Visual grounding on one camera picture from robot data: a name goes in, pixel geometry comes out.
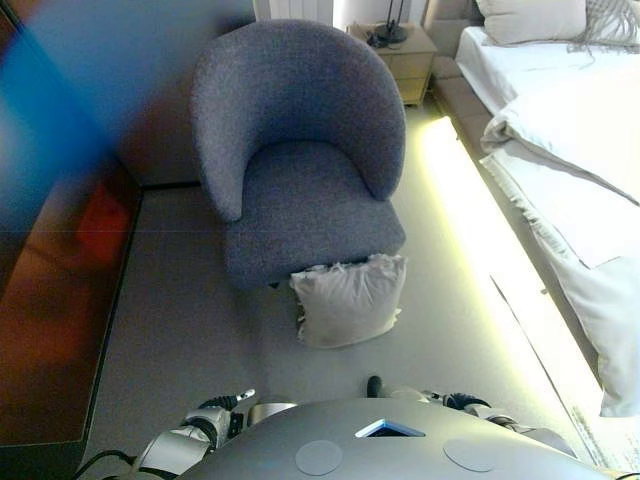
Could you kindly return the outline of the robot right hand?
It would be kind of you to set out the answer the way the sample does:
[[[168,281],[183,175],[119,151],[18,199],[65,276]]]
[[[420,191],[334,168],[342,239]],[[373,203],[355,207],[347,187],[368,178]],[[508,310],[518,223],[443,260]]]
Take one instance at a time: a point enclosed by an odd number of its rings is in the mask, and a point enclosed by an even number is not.
[[[423,390],[422,394],[426,396],[429,401],[435,401],[442,404],[445,407],[455,410],[464,410],[470,405],[481,405],[490,408],[491,405],[485,400],[480,399],[471,394],[466,393],[449,393],[440,394],[431,390]]]

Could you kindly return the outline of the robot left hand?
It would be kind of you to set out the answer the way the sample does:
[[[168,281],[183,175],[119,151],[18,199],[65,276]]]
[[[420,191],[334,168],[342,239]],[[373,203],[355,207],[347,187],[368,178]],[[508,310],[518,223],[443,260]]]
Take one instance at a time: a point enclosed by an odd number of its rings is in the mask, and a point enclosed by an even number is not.
[[[198,409],[206,412],[232,412],[240,403],[251,399],[255,394],[256,390],[250,388],[236,394],[220,395],[204,401],[198,406]]]

